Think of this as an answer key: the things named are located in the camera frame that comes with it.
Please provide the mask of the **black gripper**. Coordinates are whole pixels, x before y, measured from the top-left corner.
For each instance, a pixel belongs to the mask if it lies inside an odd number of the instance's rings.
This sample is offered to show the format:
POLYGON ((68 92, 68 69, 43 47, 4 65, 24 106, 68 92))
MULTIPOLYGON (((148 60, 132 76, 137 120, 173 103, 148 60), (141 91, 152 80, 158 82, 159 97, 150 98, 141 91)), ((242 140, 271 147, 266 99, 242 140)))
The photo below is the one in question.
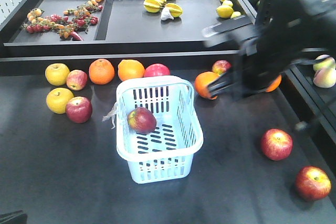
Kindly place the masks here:
POLYGON ((239 45, 233 70, 207 85, 211 98, 231 94, 240 99, 265 91, 310 41, 310 16, 305 13, 276 13, 266 26, 252 24, 240 15, 202 29, 205 38, 231 31, 239 45))

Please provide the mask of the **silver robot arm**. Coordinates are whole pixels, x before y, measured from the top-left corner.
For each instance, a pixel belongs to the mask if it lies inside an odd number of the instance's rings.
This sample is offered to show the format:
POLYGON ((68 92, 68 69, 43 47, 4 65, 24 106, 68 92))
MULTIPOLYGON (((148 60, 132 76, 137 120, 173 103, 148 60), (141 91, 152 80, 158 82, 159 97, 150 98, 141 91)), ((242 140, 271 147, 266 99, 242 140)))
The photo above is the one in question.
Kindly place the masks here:
POLYGON ((238 98, 265 91, 305 48, 335 52, 335 0, 275 0, 271 21, 250 24, 246 16, 226 20, 204 33, 206 47, 233 42, 234 65, 207 86, 211 97, 231 91, 238 98))

